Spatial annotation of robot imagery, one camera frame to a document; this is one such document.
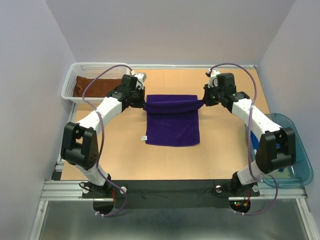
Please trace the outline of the brown towel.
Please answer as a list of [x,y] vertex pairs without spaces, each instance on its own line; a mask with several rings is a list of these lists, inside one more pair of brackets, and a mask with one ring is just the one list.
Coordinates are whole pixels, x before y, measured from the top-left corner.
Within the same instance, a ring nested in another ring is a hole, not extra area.
[[[82,97],[84,90],[93,79],[78,76],[73,89],[73,97]],[[104,98],[110,91],[121,84],[122,79],[97,79],[86,91],[85,98]]]

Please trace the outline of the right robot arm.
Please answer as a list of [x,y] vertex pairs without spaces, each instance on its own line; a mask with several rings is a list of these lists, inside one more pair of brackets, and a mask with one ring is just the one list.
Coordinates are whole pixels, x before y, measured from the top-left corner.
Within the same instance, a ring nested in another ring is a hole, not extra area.
[[243,91],[237,91],[232,73],[208,71],[203,101],[207,107],[221,104],[246,125],[249,136],[255,136],[258,146],[254,161],[235,172],[230,190],[242,195],[255,182],[270,173],[296,163],[296,134],[291,127],[282,127],[260,111]]

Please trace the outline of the purple towel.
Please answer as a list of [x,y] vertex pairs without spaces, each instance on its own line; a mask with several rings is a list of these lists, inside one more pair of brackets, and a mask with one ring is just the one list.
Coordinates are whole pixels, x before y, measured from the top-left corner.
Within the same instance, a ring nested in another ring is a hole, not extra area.
[[145,143],[165,147],[192,147],[200,139],[199,109],[204,105],[197,95],[149,94],[146,96]]

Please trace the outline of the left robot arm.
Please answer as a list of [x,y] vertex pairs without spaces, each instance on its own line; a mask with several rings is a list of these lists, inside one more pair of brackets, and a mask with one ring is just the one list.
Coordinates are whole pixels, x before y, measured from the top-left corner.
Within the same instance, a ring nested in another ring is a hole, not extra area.
[[145,106],[146,79],[145,73],[123,75],[120,85],[107,93],[92,112],[78,122],[65,125],[60,157],[87,178],[88,183],[80,185],[86,194],[106,197],[111,193],[111,176],[99,163],[103,145],[98,143],[98,136],[104,136],[105,126],[125,109]]

